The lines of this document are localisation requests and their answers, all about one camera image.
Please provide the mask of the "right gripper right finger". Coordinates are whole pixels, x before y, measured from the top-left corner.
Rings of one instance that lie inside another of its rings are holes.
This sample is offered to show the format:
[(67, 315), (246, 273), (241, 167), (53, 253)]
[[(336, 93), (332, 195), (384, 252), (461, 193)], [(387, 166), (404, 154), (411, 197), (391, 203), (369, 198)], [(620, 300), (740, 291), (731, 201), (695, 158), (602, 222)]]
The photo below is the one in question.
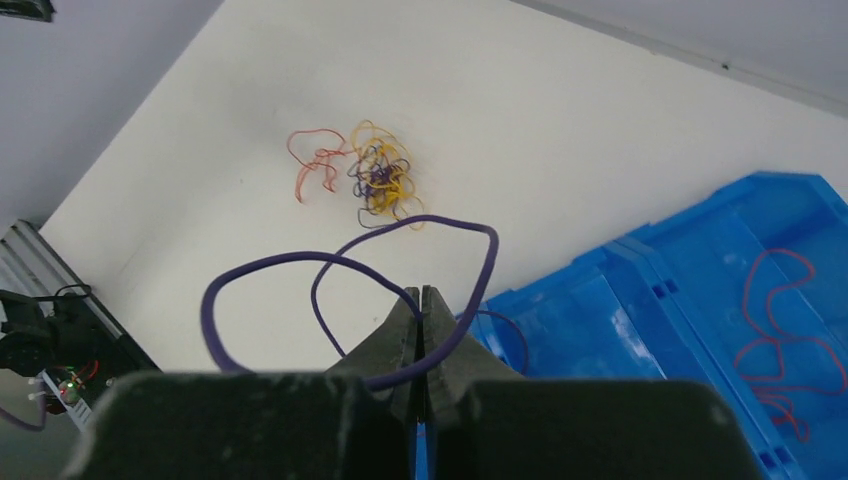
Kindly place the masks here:
[[(433, 357), (452, 335), (457, 321), (438, 289), (426, 285), (421, 291), (421, 353)], [(427, 424), (454, 422), (457, 405), (476, 381), (521, 380), (523, 377), (465, 333), (457, 346), (423, 375), (422, 419)]]

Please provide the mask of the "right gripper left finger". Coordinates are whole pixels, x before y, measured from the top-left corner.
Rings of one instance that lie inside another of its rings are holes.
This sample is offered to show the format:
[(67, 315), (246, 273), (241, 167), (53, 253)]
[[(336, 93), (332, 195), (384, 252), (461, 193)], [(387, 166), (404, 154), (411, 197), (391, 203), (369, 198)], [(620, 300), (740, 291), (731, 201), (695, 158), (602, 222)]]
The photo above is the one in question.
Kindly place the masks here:
[[(413, 310), (404, 300), (398, 299), (383, 323), (326, 373), (366, 379), (401, 370), (422, 355), (420, 334), (421, 326)], [(418, 423), (422, 411), (422, 383), (419, 380), (407, 380), (402, 385), (376, 391), (373, 397), (405, 424)]]

